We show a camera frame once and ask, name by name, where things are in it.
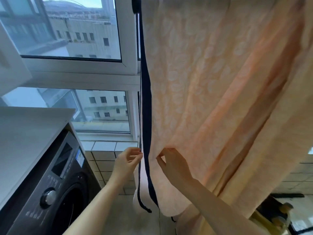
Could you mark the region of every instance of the patterned fabric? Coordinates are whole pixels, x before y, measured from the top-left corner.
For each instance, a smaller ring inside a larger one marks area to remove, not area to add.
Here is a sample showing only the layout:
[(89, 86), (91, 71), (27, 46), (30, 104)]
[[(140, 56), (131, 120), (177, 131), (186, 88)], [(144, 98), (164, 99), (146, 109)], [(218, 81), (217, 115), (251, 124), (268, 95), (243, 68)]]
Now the patterned fabric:
[(150, 177), (179, 234), (210, 234), (156, 157), (249, 217), (313, 144), (312, 0), (142, 0)]

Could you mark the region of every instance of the forearm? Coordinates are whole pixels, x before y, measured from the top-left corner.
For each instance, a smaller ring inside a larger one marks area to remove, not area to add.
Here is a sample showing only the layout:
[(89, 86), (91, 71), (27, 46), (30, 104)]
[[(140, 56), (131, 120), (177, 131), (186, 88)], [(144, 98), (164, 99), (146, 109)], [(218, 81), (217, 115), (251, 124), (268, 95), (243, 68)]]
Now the forearm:
[(63, 235), (100, 235), (119, 189), (120, 185), (108, 182)]
[(264, 235), (260, 228), (217, 198), (198, 180), (186, 183), (180, 191), (197, 207), (217, 235)]

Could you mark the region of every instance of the curtain rod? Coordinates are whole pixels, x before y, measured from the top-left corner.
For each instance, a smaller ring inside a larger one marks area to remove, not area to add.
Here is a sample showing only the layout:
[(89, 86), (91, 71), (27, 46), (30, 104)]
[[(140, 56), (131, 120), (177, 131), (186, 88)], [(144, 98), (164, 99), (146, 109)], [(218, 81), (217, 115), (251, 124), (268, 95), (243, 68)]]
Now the curtain rod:
[(141, 12), (141, 0), (131, 0), (131, 7), (134, 14), (139, 14)]

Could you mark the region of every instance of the hand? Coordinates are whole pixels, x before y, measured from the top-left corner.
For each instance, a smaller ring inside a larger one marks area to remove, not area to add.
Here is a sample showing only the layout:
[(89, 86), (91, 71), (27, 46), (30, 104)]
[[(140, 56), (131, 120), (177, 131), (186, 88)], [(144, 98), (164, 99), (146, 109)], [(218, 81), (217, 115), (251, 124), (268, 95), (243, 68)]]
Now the hand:
[(142, 158), (140, 148), (130, 147), (117, 156), (108, 183), (123, 187)]
[(157, 156), (158, 164), (162, 171), (179, 191), (181, 191), (186, 183), (192, 183), (194, 180), (186, 159), (176, 149), (163, 149)]

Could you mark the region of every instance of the left hand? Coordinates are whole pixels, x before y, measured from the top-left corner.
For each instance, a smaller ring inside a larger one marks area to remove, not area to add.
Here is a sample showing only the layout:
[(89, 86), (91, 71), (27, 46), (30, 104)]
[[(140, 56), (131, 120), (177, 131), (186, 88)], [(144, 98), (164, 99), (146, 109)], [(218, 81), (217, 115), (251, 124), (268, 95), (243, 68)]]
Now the left hand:
[(134, 170), (140, 160), (142, 159), (142, 152), (140, 148), (130, 147), (125, 149), (120, 155), (117, 156), (113, 168), (112, 175), (108, 183), (113, 183), (123, 187), (131, 174), (134, 173)]

